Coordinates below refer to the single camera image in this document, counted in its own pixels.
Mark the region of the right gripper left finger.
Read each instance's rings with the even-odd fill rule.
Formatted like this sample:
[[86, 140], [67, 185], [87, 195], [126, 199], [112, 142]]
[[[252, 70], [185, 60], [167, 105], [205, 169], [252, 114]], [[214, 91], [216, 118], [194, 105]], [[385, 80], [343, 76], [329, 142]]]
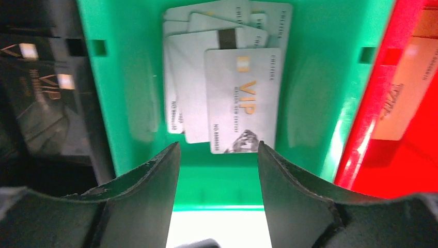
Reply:
[[1, 247], [165, 247], [180, 162], [175, 142], [80, 195], [1, 188]]

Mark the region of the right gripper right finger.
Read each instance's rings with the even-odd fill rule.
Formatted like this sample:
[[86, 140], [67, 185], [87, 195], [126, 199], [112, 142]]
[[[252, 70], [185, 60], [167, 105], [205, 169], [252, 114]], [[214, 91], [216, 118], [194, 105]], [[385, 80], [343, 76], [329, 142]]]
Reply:
[[437, 247], [437, 194], [382, 199], [296, 166], [261, 142], [258, 171], [272, 247]]

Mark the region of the red plastic bin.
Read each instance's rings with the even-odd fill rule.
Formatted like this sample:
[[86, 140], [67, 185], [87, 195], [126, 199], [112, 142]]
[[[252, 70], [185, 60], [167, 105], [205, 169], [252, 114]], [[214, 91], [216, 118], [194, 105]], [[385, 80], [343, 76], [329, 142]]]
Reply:
[[396, 1], [334, 182], [382, 198], [437, 192], [437, 1]]

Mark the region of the black plastic bin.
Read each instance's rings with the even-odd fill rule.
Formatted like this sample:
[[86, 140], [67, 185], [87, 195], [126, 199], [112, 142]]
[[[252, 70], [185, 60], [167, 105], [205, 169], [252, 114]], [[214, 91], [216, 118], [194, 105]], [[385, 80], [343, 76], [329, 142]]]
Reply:
[[1, 1], [1, 185], [54, 196], [115, 178], [77, 1]]

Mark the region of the green plastic bin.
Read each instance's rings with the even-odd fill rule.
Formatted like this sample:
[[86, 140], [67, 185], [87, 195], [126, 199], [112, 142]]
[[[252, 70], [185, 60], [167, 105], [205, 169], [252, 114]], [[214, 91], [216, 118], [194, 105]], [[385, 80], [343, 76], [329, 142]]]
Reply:
[[[259, 210], [257, 156], [167, 132], [162, 24], [190, 1], [78, 1], [114, 169], [181, 147], [174, 210]], [[394, 1], [291, 1], [275, 150], [333, 181]]]

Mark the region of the orange card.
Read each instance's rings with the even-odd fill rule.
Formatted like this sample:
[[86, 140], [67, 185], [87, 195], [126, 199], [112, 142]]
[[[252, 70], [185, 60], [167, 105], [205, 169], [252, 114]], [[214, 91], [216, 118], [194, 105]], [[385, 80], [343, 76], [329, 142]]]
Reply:
[[437, 8], [421, 11], [374, 127], [375, 140], [398, 141], [406, 132], [437, 72]]

